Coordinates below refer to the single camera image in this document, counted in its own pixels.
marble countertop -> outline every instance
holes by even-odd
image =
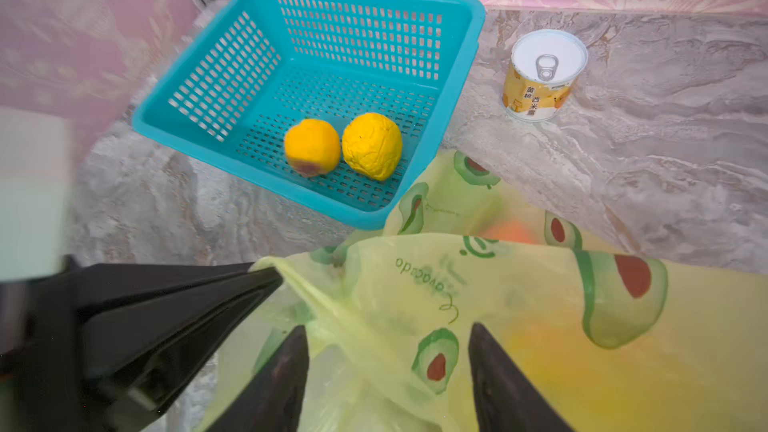
[[[560,113],[527,124],[501,88],[516,39],[543,28],[580,37],[590,61]],[[764,270],[768,20],[491,10],[479,42],[444,147],[631,252]],[[351,231],[140,136],[129,115],[78,168],[81,263],[249,262]]]

yellow label can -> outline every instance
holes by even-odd
[[[512,116],[528,122],[551,119],[587,65],[587,47],[561,30],[536,30],[512,48],[502,101]]]

avocado print bag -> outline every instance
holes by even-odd
[[[286,283],[220,349],[199,430],[295,324],[300,430],[477,430],[475,322],[574,430],[768,430],[765,277],[625,254],[460,152],[440,151],[382,231],[253,271],[270,266]]]

wrinkled yellow fruit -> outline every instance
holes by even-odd
[[[344,129],[341,145],[344,161],[375,180],[387,180],[402,154],[402,137],[397,124],[372,112],[351,121]]]
[[[288,129],[283,145],[288,163],[302,177],[321,176],[339,165],[339,134],[325,120],[302,120]]]

basket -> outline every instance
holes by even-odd
[[[477,51],[477,0],[232,0],[134,114],[135,130],[347,225],[381,228],[434,158]],[[379,182],[303,178],[283,136],[378,112],[403,139]]]

